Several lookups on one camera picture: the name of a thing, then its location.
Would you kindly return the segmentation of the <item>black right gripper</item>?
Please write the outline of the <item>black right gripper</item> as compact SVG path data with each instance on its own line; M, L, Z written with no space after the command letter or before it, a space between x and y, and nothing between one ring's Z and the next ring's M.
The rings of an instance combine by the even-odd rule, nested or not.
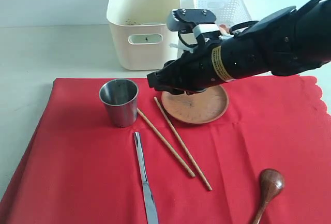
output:
M200 93L232 80L221 55L221 43L215 42L198 47L193 53L185 51L180 58L165 63L160 78L157 72L147 75L149 88L173 95Z

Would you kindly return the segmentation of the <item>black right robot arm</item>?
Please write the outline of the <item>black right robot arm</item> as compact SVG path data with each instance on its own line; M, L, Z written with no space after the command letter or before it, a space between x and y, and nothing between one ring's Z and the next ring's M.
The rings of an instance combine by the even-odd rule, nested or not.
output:
M180 58L147 75L150 88L173 95L271 72L287 77L330 62L330 0L310 0L259 21L232 26L223 34L207 9L173 9L167 28L193 34Z

